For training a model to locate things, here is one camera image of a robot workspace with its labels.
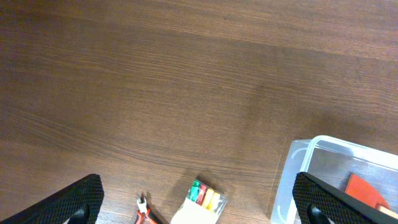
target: wooden table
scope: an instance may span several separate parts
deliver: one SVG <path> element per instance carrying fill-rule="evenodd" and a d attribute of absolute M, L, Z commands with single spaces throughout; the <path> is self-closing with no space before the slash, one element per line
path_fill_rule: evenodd
<path fill-rule="evenodd" d="M 395 1 L 2 5 L 0 220 L 97 173 L 98 223 L 141 192 L 170 221 L 198 176 L 270 223 L 294 139 L 398 154 Z"/>

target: wood grain surface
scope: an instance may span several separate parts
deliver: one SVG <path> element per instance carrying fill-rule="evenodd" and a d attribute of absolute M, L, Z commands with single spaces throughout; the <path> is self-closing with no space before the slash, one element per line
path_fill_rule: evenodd
<path fill-rule="evenodd" d="M 196 177 L 270 223 L 294 139 L 398 154 L 396 1 L 3 1 L 0 41 L 0 220 L 97 173 L 97 223 Z"/>

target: red object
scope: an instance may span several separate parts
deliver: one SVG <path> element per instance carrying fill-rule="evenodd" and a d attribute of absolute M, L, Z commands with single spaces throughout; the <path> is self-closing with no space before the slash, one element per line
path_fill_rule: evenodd
<path fill-rule="evenodd" d="M 372 208 L 377 209 L 380 205 L 390 209 L 390 206 L 381 196 L 381 194 L 372 185 L 367 183 L 364 179 L 360 178 L 356 174 L 351 174 L 346 194 L 354 197 L 355 199 L 369 205 Z"/>
<path fill-rule="evenodd" d="M 197 204 L 198 205 L 202 205 L 203 199 L 205 198 L 206 189 L 207 189 L 207 187 L 204 184 L 202 184 L 200 186 L 200 191 L 199 191 L 199 195 L 198 195 L 198 198 L 197 198 Z"/>

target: red plastic piece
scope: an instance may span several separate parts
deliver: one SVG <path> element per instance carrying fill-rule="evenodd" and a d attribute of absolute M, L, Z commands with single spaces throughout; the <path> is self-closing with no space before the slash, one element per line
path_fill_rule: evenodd
<path fill-rule="evenodd" d="M 356 174 L 351 174 L 346 194 L 354 197 L 355 199 L 377 209 L 380 205 L 390 209 L 390 206 L 381 196 L 381 194 L 372 185 L 367 183 L 364 179 Z"/>

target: yellow pencil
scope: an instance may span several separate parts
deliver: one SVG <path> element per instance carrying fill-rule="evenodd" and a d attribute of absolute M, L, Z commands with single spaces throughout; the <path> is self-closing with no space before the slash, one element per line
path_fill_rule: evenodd
<path fill-rule="evenodd" d="M 218 202 L 220 202 L 220 197 L 221 195 L 215 192 L 210 200 L 209 206 L 207 206 L 207 210 L 212 212 L 213 210 L 217 209 Z"/>
<path fill-rule="evenodd" d="M 201 205 L 203 208 L 207 208 L 207 206 L 209 206 L 209 203 L 211 201 L 213 194 L 214 194 L 214 190 L 207 189 L 206 194 L 205 194 L 205 199 L 203 199 L 203 203 Z"/>

